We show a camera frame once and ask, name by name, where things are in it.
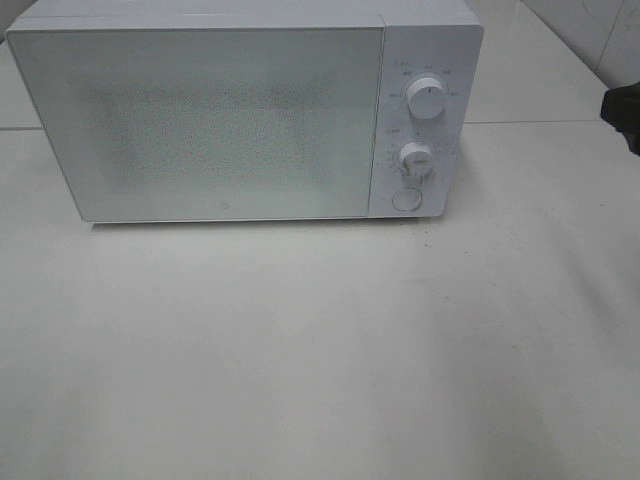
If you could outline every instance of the black object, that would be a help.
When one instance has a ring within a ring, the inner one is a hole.
[[[629,150],[640,155],[640,83],[605,93],[600,117],[624,135]]]

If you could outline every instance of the white knob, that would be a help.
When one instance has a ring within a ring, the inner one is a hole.
[[[438,116],[446,100],[447,87],[443,81],[431,75],[415,80],[407,88],[409,111],[420,120]]]
[[[433,169],[434,156],[426,143],[407,143],[398,154],[398,166],[403,176],[424,178]]]

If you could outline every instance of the control panel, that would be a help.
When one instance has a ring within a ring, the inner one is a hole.
[[[385,29],[370,217],[444,211],[482,33],[479,25]]]

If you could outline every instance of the round button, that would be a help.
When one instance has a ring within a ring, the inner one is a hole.
[[[398,190],[391,201],[397,210],[409,212],[417,209],[422,204],[422,193],[415,188],[405,188]]]

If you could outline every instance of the microwave top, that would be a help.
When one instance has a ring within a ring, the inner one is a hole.
[[[385,25],[475,25],[466,0],[38,0],[21,18],[248,15],[268,19],[380,15]]]

